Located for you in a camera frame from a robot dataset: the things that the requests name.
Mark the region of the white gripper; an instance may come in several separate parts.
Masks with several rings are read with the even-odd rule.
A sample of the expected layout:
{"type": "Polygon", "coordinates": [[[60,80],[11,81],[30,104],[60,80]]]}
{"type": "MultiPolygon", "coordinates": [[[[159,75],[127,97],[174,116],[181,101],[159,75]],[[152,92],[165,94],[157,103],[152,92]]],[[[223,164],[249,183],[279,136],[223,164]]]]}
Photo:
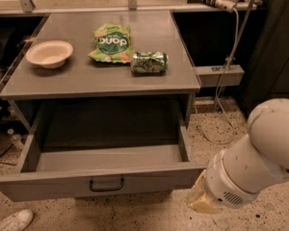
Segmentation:
{"type": "Polygon", "coordinates": [[[223,164],[225,151],[220,151],[209,161],[189,193],[187,206],[202,214],[219,214],[223,206],[232,209],[241,208],[258,197],[258,193],[242,190],[230,178],[223,164]]]}

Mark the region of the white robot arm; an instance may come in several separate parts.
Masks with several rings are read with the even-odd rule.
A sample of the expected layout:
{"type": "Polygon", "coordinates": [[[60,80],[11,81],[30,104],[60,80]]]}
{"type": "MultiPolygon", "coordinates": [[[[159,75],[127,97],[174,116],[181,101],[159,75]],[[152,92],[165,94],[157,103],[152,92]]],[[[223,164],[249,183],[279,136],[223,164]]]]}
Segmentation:
{"type": "Polygon", "coordinates": [[[289,181],[289,99],[275,98],[256,106],[248,132],[216,154],[187,195],[189,208],[218,214],[241,208],[272,185],[289,181]]]}

